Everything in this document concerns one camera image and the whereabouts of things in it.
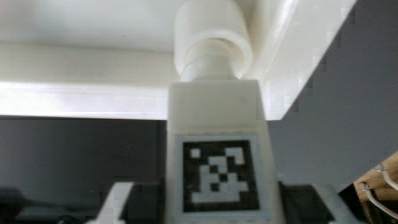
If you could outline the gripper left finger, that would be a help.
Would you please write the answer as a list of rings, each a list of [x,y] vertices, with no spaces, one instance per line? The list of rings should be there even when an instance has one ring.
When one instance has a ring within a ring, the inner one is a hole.
[[[122,219],[122,214],[134,185],[134,182],[115,183],[99,216],[88,224],[127,224],[127,221]]]

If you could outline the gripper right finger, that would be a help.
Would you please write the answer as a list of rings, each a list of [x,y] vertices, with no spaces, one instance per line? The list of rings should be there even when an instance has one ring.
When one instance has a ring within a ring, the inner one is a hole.
[[[321,195],[329,212],[333,214],[333,220],[329,221],[329,224],[367,224],[356,218],[356,215],[349,209],[335,187],[324,184],[315,184],[314,187]]]

